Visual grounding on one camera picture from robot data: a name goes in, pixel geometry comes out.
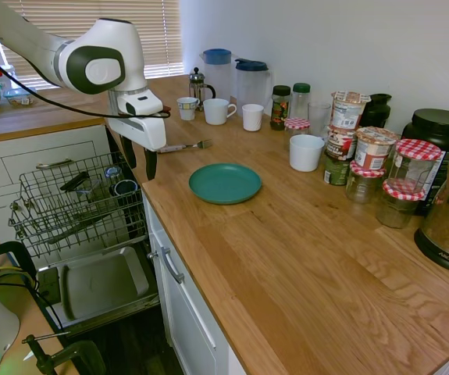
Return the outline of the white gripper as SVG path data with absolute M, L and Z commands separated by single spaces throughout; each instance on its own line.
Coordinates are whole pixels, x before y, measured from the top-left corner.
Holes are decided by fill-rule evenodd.
M 132 170 L 137 166 L 132 142 L 144 147 L 146 177 L 148 180 L 153 180 L 157 171 L 157 150 L 166 145 L 164 120 L 155 118 L 109 119 L 109 126 L 122 136 L 123 154 Z

